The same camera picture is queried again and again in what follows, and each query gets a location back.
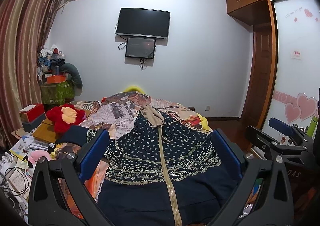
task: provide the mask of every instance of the striped curtain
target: striped curtain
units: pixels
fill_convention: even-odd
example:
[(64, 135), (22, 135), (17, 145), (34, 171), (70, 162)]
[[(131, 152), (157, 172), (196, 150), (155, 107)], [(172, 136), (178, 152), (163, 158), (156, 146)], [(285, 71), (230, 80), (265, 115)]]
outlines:
[(41, 102), (37, 53), (47, 38), (56, 0), (4, 0), (0, 6), (0, 147), (11, 147), (11, 132), (22, 127), (19, 110)]

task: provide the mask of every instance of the television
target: television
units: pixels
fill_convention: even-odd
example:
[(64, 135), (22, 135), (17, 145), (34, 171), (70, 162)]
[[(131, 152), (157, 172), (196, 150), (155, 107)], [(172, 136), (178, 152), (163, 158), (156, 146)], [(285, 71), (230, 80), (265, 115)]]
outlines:
[(169, 23), (168, 11), (121, 8), (116, 34), (168, 39)]
[(140, 59), (153, 59), (155, 48), (155, 39), (129, 36), (125, 56)]

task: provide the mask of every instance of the wooden floor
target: wooden floor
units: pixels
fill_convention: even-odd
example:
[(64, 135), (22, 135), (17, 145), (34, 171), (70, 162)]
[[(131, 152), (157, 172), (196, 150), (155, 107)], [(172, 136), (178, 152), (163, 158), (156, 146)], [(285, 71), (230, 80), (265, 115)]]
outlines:
[(244, 152), (247, 152), (250, 142), (245, 138), (245, 127), (237, 120), (208, 121), (213, 130), (220, 128), (231, 142), (236, 143)]

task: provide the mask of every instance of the green storage box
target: green storage box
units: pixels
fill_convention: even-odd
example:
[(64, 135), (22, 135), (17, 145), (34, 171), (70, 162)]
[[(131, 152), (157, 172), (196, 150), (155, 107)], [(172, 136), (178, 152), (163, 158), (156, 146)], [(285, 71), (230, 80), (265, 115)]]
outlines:
[(65, 103), (65, 98), (74, 98), (75, 92), (72, 83), (64, 81), (62, 83), (42, 84), (41, 100), (43, 104), (62, 105)]

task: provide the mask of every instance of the red box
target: red box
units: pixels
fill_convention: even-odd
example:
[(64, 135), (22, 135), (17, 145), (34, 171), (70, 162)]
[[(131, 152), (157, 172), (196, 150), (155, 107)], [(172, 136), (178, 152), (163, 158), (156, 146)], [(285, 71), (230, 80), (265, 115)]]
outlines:
[(29, 109), (27, 111), (23, 111), (23, 109), (22, 109), (19, 112), (22, 122), (30, 123), (33, 120), (35, 120), (36, 118), (38, 118), (41, 114), (44, 113), (44, 107), (43, 107), (42, 103), (37, 103), (37, 104), (34, 104), (34, 105), (36, 105), (36, 106), (33, 107), (32, 109)]
[(66, 80), (63, 75), (52, 75), (47, 78), (48, 84), (62, 83)]

